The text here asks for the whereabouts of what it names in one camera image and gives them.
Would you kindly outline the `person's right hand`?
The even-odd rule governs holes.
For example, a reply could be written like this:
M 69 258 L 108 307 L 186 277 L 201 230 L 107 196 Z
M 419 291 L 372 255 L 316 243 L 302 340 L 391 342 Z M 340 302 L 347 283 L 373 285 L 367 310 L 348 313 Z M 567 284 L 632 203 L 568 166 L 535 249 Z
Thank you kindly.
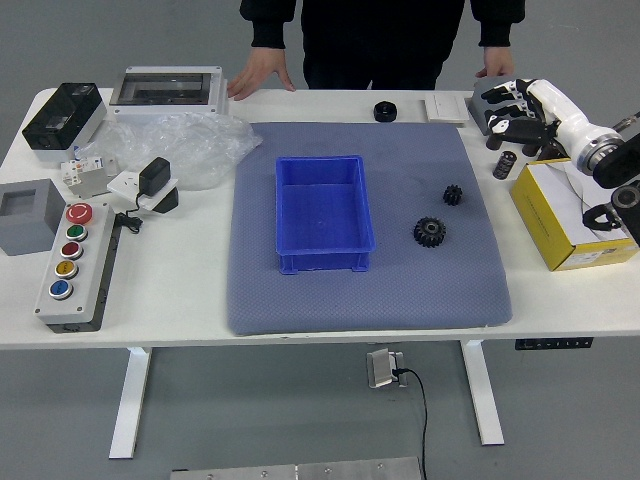
M 243 70 L 228 84 L 228 97 L 244 100 L 256 93 L 272 75 L 278 77 L 286 91 L 296 91 L 288 74 L 285 50 L 253 47 Z

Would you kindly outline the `person's left hand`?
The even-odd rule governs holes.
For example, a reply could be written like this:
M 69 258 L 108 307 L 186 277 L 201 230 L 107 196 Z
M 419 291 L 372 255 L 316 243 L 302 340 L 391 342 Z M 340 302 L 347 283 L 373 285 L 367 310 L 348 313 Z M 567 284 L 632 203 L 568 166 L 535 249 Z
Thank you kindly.
M 477 78 L 509 76 L 515 72 L 510 47 L 484 47 L 483 62 L 483 68 L 475 74 Z

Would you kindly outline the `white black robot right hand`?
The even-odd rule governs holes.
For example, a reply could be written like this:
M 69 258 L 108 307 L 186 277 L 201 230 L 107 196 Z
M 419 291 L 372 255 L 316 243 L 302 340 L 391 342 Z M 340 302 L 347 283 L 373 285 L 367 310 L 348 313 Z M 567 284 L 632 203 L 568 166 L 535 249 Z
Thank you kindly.
M 504 141 L 525 145 L 531 154 L 553 147 L 587 174 L 622 144 L 618 132 L 591 123 L 569 97 L 544 79 L 477 85 L 472 109 L 488 137 L 488 148 L 496 149 Z

